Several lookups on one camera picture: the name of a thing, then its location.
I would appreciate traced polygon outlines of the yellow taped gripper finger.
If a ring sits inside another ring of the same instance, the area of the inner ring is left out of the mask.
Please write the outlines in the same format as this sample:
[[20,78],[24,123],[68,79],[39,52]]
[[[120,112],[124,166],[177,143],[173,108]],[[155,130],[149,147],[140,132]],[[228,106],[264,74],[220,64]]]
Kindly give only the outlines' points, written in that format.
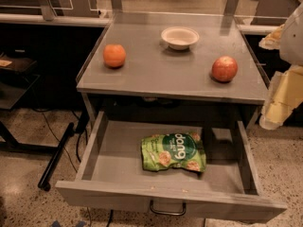
[[269,33],[266,37],[262,38],[261,41],[258,43],[258,46],[267,50],[279,50],[283,28],[284,25],[281,25],[277,29]]
[[259,125],[276,130],[303,102],[303,66],[292,65],[286,72],[275,72],[261,110]]

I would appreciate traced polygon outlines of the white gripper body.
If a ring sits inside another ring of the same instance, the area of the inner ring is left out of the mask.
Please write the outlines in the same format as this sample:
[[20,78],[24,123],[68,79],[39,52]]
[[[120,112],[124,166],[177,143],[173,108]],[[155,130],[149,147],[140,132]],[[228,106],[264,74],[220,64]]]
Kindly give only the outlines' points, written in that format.
[[285,22],[279,55],[290,64],[303,65],[303,4],[300,4]]

